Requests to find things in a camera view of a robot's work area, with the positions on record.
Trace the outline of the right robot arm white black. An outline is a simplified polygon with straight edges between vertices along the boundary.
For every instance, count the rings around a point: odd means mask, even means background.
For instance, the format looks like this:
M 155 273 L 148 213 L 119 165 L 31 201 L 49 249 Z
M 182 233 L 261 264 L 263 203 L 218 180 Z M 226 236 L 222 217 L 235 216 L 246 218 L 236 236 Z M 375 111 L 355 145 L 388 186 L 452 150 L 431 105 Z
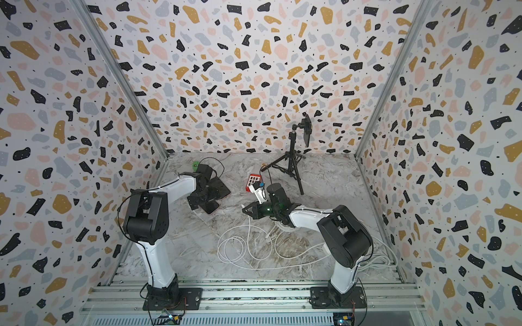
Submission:
M 278 228 L 295 230 L 305 228 L 319 232 L 326 251 L 334 258 L 334 272 L 328 286 L 325 303 L 319 303 L 318 294 L 311 295 L 311 304 L 326 308 L 353 304 L 350 295 L 355 292 L 356 275 L 366 254 L 373 250 L 373 239 L 366 227 L 344 205 L 320 210 L 291 202 L 280 183 L 267 189 L 257 181 L 249 186 L 257 201 L 243 207 L 242 211 L 254 220 L 269 217 Z

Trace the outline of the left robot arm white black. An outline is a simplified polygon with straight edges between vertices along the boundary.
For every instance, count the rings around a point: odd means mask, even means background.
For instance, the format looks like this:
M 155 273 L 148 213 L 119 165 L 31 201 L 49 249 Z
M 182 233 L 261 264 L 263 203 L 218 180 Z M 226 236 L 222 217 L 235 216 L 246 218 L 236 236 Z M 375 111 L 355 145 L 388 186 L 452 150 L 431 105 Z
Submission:
M 147 303 L 151 306 L 175 306 L 182 299 L 163 240 L 169 230 L 169 207 L 186 198 L 193 211 L 202 209 L 210 214 L 219 208 L 218 201 L 231 193 L 212 174 L 212 167 L 199 164 L 195 172 L 182 173 L 149 190 L 134 190 L 127 199 L 122 231 L 137 244 L 144 259 L 148 272 Z

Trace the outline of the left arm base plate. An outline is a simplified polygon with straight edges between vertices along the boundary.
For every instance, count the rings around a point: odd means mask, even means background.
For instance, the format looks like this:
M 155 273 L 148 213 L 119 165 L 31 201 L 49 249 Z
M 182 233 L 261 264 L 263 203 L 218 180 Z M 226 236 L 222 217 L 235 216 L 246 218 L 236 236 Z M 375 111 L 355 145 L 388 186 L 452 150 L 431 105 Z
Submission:
M 191 288 L 167 288 L 162 289 L 148 286 L 147 300 L 144 302 L 143 310 L 161 311 L 182 310 L 197 311 L 200 307 L 203 289 L 198 287 Z

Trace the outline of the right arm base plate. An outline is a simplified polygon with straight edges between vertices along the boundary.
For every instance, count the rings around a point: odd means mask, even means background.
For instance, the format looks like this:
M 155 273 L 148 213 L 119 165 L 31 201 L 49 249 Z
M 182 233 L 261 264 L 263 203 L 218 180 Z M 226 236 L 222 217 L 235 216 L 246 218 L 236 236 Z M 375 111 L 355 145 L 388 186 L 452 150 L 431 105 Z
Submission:
M 313 309 L 366 309 L 366 295 L 361 286 L 339 293 L 332 285 L 311 287 L 309 303 Z

